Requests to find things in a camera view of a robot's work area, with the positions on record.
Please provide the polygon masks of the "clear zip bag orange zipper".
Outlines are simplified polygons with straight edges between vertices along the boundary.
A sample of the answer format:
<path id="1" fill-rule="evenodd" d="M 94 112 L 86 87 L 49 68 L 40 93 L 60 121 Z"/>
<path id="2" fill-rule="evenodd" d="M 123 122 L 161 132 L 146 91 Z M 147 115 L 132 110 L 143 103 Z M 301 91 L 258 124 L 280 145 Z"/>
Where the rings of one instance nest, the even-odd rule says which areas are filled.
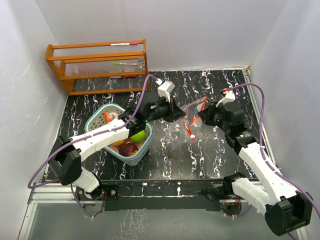
<path id="1" fill-rule="evenodd" d="M 185 116 L 169 123 L 165 134 L 165 146 L 169 152 L 180 148 L 183 144 L 192 144 L 200 138 L 202 120 L 198 113 L 209 105 L 208 98 L 202 97 L 181 109 Z"/>

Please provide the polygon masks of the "light blue plastic basket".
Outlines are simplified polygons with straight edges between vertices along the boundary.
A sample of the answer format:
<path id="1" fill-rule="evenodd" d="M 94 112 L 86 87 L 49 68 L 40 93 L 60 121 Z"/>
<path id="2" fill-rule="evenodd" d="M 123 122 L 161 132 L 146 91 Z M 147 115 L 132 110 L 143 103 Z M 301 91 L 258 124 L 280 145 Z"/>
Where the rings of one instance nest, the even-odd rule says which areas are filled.
<path id="1" fill-rule="evenodd" d="M 105 125 L 105 124 L 104 125 L 98 124 L 96 122 L 98 114 L 100 114 L 102 111 L 107 111 L 107 112 L 113 111 L 113 112 L 119 113 L 119 115 L 120 115 L 125 111 L 125 109 L 123 107 L 119 106 L 118 104 L 114 104 L 114 103 L 107 103 L 107 104 L 102 105 L 87 120 L 85 127 L 84 127 L 84 131 L 86 133 L 93 131 L 93 130 Z M 121 160 L 126 165 L 136 166 L 142 160 L 142 158 L 147 153 L 147 151 L 150 149 L 151 141 L 155 135 L 154 129 L 150 123 L 146 124 L 145 132 L 146 132 L 146 137 L 145 137 L 144 141 L 142 141 L 140 143 L 133 143 L 138 147 L 137 153 L 133 156 L 120 155 L 119 154 L 119 146 L 114 146 L 112 144 L 104 147 L 103 149 L 106 150 L 111 155 L 113 155 L 114 157 L 116 157 L 117 159 Z"/>

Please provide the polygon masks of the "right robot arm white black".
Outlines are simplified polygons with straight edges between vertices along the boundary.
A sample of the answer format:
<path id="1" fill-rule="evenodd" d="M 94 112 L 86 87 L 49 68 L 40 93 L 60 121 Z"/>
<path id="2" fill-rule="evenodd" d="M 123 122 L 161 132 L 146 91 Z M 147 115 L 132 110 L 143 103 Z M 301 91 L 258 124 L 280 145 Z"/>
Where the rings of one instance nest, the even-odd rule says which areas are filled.
<path id="1" fill-rule="evenodd" d="M 251 183 L 237 172 L 223 179 L 223 194 L 239 196 L 264 216 L 269 229 L 277 236 L 288 234 L 310 224 L 313 206 L 291 183 L 282 179 L 279 169 L 264 153 L 258 138 L 245 126 L 245 113 L 240 103 L 214 102 L 198 113 L 207 126 L 224 131 L 226 142 L 248 164 L 262 187 Z"/>

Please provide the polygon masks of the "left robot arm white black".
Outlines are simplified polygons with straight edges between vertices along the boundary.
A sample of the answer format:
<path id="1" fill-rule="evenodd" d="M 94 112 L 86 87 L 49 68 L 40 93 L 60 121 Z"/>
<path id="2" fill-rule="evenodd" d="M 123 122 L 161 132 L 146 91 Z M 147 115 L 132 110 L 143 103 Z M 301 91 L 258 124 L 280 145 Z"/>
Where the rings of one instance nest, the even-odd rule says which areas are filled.
<path id="1" fill-rule="evenodd" d="M 147 102 L 144 106 L 129 108 L 111 122 L 85 134 L 70 138 L 62 135 L 57 137 L 48 164 L 61 185 L 75 185 L 91 199 L 97 200 L 103 195 L 103 184 L 93 172 L 82 166 L 90 155 L 138 134 L 149 122 L 163 119 L 172 123 L 185 115 L 174 98 L 159 97 L 157 101 Z"/>

